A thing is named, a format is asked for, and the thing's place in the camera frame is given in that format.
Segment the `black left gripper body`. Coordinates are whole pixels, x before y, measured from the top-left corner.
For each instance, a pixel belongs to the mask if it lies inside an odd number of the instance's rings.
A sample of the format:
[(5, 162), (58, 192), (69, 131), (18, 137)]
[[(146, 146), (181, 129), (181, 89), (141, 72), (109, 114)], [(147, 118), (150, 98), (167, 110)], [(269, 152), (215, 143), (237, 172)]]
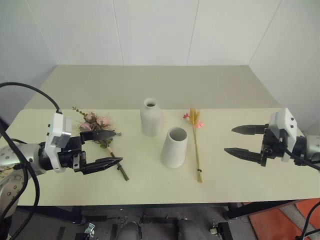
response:
[(62, 168), (73, 169), (74, 172), (85, 172), (86, 153), (82, 150), (85, 143), (81, 136), (71, 137), (60, 152), (58, 152), (58, 160)]

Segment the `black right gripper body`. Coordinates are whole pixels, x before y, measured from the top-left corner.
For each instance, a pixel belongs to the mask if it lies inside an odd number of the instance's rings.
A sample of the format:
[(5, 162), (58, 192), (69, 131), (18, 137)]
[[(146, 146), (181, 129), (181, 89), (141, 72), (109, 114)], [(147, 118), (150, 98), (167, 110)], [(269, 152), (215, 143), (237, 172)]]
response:
[(260, 151), (260, 165), (265, 167), (267, 159), (282, 158), (288, 147), (288, 134), (284, 129), (279, 130), (277, 137), (266, 124), (264, 128), (263, 140)]

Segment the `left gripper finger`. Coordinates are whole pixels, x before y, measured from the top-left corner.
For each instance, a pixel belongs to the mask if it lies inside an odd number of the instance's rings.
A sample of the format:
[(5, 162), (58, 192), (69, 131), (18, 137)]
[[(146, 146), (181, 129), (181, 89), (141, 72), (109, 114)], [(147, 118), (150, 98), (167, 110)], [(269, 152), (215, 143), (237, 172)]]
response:
[(84, 163), (80, 167), (80, 171), (84, 175), (101, 172), (114, 165), (117, 165), (122, 160), (123, 160), (122, 157), (106, 157), (106, 158), (97, 159), (95, 162), (92, 162), (92, 163)]
[(99, 142), (99, 141), (104, 141), (107, 139), (111, 139), (115, 136), (121, 136), (121, 132), (115, 132), (114, 130), (105, 130), (105, 129), (100, 129), (100, 130), (91, 130), (91, 131), (83, 131), (80, 134), (81, 141), (94, 141), (94, 142)]

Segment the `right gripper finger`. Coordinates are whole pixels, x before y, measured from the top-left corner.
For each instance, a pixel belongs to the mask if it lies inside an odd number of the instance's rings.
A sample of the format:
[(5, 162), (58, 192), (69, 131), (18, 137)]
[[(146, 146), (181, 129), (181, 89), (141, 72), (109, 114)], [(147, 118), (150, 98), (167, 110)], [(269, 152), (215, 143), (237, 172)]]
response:
[(266, 125), (241, 125), (234, 127), (231, 131), (242, 135), (263, 135)]
[(262, 155), (260, 153), (251, 152), (248, 149), (237, 148), (237, 147), (224, 148), (224, 151), (236, 158), (262, 165), (262, 162), (261, 162)]

